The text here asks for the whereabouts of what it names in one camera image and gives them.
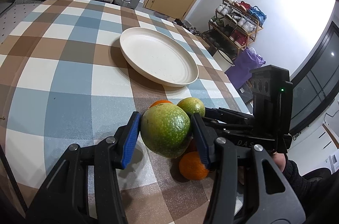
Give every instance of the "table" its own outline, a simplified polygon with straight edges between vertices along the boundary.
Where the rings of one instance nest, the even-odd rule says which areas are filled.
[[[157,30],[181,44],[198,65],[198,80],[173,88],[139,75],[119,48],[120,34],[131,27]],[[0,144],[28,205],[70,144],[97,144],[156,100],[193,96],[206,107],[248,112],[197,37],[169,21],[98,1],[45,1],[0,46],[0,66]],[[138,139],[131,163],[118,171],[129,223],[202,222],[213,175],[186,181],[176,163]],[[0,187],[19,207],[2,165]]]

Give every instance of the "red shoe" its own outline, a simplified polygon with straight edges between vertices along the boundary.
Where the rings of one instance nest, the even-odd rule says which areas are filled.
[[[229,36],[229,39],[230,39],[231,41],[233,41],[233,42],[236,41],[236,40],[238,39],[238,37],[239,37],[239,36],[238,36],[238,33],[239,33],[239,32],[238,32],[237,30],[234,30],[233,33]]]
[[[244,12],[246,12],[247,10],[250,9],[251,5],[244,1],[241,1],[239,7],[242,8]]]
[[[238,32],[238,38],[236,42],[238,42],[241,46],[244,46],[247,42],[247,37],[243,35],[242,33]]]

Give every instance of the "purple bag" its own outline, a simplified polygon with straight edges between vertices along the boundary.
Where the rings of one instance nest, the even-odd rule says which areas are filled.
[[[248,47],[242,51],[234,61],[234,66],[226,70],[225,74],[235,89],[239,89],[252,77],[250,70],[261,67],[266,62],[262,57],[253,53]]]

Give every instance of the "window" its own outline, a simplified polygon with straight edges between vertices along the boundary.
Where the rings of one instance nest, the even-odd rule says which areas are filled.
[[[294,135],[318,117],[339,92],[339,29],[334,22],[292,83],[290,134]]]

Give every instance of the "blue gripper pad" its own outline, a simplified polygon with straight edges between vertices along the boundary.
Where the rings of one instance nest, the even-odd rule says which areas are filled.
[[[127,125],[119,127],[115,133],[114,136],[118,141],[116,147],[116,156],[114,159],[116,168],[125,169],[125,167],[130,163],[135,145],[138,140],[140,121],[141,114],[135,111],[133,112]]]
[[[191,125],[200,161],[206,169],[211,169],[216,161],[214,140],[217,138],[217,134],[213,128],[205,126],[199,113],[194,113],[191,116]]]

